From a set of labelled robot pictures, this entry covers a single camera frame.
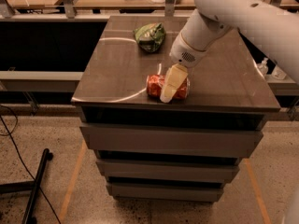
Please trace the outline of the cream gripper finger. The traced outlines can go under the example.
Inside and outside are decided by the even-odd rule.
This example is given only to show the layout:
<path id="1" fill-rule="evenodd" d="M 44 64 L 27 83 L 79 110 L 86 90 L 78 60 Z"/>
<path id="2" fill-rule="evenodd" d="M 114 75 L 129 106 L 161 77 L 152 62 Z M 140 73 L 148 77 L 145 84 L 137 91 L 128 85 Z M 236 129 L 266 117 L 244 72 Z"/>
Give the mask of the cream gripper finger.
<path id="1" fill-rule="evenodd" d="M 169 103 L 187 76 L 188 69 L 185 66 L 179 63 L 172 65 L 166 72 L 160 100 L 163 103 Z"/>

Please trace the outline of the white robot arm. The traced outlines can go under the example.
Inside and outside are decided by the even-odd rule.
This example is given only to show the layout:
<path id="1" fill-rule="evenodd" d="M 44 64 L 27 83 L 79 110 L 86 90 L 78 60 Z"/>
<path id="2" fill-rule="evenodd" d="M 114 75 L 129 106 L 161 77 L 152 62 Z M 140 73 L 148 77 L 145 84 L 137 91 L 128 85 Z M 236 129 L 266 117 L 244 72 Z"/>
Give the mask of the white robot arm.
<path id="1" fill-rule="evenodd" d="M 299 83 L 299 16 L 261 0 L 194 0 L 195 10 L 170 50 L 160 100 L 168 103 L 210 45 L 235 28 Z"/>

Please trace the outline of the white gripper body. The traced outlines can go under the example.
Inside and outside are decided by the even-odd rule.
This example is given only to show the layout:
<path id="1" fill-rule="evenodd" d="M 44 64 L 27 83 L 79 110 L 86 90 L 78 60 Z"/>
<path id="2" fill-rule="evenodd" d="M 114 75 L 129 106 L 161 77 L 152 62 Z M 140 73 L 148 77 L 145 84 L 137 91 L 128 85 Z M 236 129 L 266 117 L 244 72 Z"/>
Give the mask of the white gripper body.
<path id="1" fill-rule="evenodd" d="M 170 49 L 169 56 L 173 63 L 179 63 L 187 68 L 195 67 L 206 56 L 206 51 L 198 51 L 190 47 L 182 33 L 176 37 Z"/>

